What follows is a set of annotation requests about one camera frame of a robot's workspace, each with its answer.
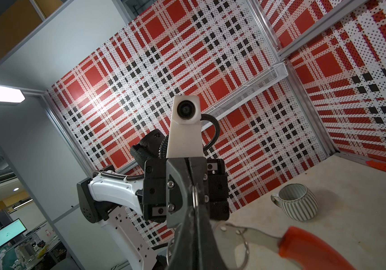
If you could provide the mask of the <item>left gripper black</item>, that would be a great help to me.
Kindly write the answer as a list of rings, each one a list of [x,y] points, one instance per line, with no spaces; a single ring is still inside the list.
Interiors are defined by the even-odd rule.
[[[228,174],[223,159],[152,158],[144,164],[142,214],[169,228],[194,228],[194,207],[209,219],[229,219]]]

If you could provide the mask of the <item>key organizer with red handle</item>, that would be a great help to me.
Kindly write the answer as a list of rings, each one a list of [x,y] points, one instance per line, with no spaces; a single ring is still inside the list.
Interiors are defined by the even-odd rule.
[[[244,270],[254,246],[274,252],[300,270],[352,270],[354,267],[319,237],[291,226],[281,237],[249,227],[220,222],[213,226],[218,250],[228,270]],[[168,252],[168,265],[172,251]]]

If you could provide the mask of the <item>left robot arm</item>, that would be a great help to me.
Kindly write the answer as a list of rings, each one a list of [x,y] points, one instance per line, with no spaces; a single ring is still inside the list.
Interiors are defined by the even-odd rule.
[[[169,159],[168,142],[168,136],[153,130],[131,147],[141,175],[117,174],[107,166],[79,182],[80,210],[110,233],[134,270],[225,270],[211,225],[230,215],[224,161]],[[127,209],[175,230],[166,255],[145,242]]]

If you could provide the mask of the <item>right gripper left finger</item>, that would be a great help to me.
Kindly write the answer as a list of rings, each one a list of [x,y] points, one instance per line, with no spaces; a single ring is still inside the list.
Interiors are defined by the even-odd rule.
[[[209,269],[210,223],[204,205],[190,208],[176,233],[169,270]]]

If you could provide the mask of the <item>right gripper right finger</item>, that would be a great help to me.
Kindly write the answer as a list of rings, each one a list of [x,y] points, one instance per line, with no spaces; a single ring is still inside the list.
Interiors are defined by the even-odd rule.
[[[199,218],[199,269],[227,270],[206,217]]]

